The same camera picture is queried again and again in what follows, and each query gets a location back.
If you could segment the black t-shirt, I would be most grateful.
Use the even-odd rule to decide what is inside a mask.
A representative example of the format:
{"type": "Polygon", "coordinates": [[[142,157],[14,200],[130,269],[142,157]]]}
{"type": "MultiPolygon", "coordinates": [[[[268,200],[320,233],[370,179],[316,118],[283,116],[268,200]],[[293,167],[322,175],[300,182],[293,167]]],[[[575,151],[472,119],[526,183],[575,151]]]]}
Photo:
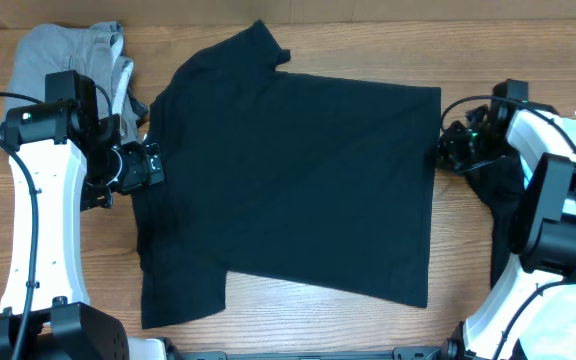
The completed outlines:
{"type": "Polygon", "coordinates": [[[256,22],[152,103],[164,179],[132,197],[144,328],[221,312],[229,272],[426,306],[440,89],[290,57],[256,22]]]}

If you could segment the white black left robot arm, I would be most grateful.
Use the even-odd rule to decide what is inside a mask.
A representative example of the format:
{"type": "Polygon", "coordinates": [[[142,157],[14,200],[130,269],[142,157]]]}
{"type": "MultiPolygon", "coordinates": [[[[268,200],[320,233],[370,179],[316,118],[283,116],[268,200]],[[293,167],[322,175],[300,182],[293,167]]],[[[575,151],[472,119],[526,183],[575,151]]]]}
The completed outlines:
{"type": "Polygon", "coordinates": [[[174,359],[165,338],[135,338],[95,309],[85,285],[80,216],[164,179],[156,144],[123,142],[100,115],[104,90],[75,71],[48,74],[0,127],[14,180],[11,264],[0,300],[0,359],[174,359]]]}

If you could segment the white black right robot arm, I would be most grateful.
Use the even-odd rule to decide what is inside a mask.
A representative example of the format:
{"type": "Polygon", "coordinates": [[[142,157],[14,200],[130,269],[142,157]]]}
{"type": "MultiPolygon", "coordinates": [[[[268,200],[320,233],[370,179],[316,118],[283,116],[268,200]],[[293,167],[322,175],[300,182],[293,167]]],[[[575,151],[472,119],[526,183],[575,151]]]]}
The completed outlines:
{"type": "Polygon", "coordinates": [[[576,116],[506,80],[442,131],[437,165],[493,214],[492,288],[437,359],[576,359],[576,116]]]}

